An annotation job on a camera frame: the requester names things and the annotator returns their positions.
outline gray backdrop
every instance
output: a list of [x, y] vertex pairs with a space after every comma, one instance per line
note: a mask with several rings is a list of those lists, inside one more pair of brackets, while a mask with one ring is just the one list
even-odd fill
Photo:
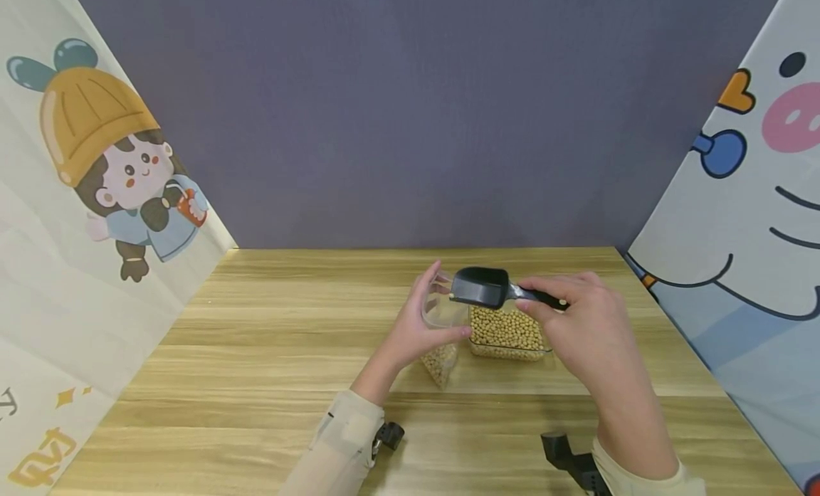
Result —
[[239, 245], [626, 247], [776, 0], [81, 0]]

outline printed backdrop board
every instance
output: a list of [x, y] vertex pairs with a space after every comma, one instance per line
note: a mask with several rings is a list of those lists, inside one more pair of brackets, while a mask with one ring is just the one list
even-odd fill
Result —
[[820, 0], [780, 0], [629, 250], [806, 494], [820, 495]]
[[0, 59], [0, 495], [43, 495], [234, 244], [77, 0], [0, 0]]

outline clear plastic bag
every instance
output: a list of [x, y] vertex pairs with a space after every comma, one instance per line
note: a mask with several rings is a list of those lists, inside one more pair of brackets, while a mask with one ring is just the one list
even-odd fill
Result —
[[[427, 291], [427, 300], [421, 317], [431, 329], [460, 327], [469, 323], [468, 307], [449, 300], [450, 285], [453, 278], [439, 271]], [[450, 372], [458, 361], [458, 345], [449, 344], [438, 347], [421, 357], [421, 362], [430, 372], [433, 381], [439, 388], [447, 387]]]

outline clear plastic container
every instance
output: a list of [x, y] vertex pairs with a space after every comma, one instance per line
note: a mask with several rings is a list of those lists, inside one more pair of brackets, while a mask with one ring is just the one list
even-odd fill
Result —
[[539, 361], [552, 350], [541, 326], [508, 300], [494, 311], [470, 306], [470, 352], [476, 356]]
[[[428, 287], [427, 300], [424, 309], [421, 310], [421, 317], [427, 327], [446, 329], [469, 323], [468, 306], [450, 300], [452, 282], [451, 275], [439, 271], [436, 279]], [[456, 361], [458, 361], [458, 346], [454, 344], [443, 345], [421, 357], [421, 362], [441, 389], [447, 387], [450, 372], [456, 366]]]

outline beige sleeve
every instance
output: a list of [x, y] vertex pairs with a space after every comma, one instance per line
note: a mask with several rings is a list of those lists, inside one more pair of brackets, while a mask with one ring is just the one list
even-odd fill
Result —
[[347, 390], [336, 395], [280, 496], [355, 496], [373, 467], [384, 409]]
[[592, 443], [592, 457], [613, 496], [706, 496], [706, 484], [690, 475], [682, 463], [678, 474], [668, 480], [640, 478], [609, 457], [597, 437]]

